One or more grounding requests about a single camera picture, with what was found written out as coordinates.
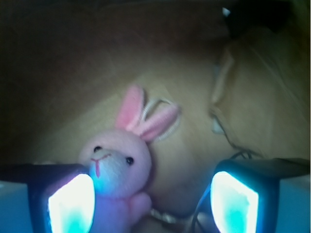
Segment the bunny nose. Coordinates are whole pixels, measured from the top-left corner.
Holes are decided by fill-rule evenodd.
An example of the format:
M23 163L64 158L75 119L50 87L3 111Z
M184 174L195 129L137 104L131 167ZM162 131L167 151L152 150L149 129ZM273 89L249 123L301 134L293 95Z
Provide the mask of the bunny nose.
M94 161L95 162L95 171L96 171L96 176L97 178L99 178L99 176L101 175L101 172L100 172L100 168L99 168L99 162L101 160L104 160L105 158L111 156L111 154L105 154L103 155L102 157L100 157L99 159L94 159L94 158L91 158L91 161Z

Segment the cable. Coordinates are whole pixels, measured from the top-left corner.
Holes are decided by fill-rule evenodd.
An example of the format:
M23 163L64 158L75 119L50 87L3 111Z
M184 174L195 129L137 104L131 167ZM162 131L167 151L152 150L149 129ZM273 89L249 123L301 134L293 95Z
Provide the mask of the cable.
M205 189L202 197L200 198L199 202L198 202L198 205L196 206L195 208L195 211L194 211L194 215L193 215L193 218L192 218L192 222L191 222L191 232L194 233L195 232L195 224L196 222L198 221L198 215L200 213L200 208L201 208L201 205L203 204L203 202L205 201L205 198L207 197L207 195L209 194L210 192L210 183L208 184L207 188Z

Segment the pink bunny plush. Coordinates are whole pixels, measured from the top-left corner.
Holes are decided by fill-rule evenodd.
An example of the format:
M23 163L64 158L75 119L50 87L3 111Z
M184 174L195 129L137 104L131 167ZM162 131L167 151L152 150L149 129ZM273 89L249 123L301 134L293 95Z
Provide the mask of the pink bunny plush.
M150 197L141 191L152 165L147 143L172 126L179 107L171 104L146 120L143 108L143 89L133 85L123 100L115 128L94 136L81 151L79 162L89 167L96 191L91 232L129 232L151 209Z

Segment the pink stuffed rabbit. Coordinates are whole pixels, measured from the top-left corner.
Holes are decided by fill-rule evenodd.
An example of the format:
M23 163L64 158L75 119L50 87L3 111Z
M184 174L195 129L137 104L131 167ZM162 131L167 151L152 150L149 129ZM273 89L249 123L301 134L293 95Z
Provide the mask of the pink stuffed rabbit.
M91 232L129 232L151 209L141 192L151 170L147 147L176 121L179 107L169 105L144 120L144 92L131 86L116 118L115 128L93 137L82 149L80 163L94 180L96 207Z

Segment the bunny ear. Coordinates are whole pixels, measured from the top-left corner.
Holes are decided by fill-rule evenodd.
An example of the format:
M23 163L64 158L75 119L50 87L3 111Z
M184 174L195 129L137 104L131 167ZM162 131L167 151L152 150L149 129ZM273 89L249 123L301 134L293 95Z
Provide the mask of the bunny ear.
M140 121L144 104L143 102L143 89L138 85L130 86L121 105L115 127L130 131L137 126Z
M180 108L176 104L172 104L151 116L146 121L141 122L133 132L140 136L146 142L164 136L174 123L179 123Z

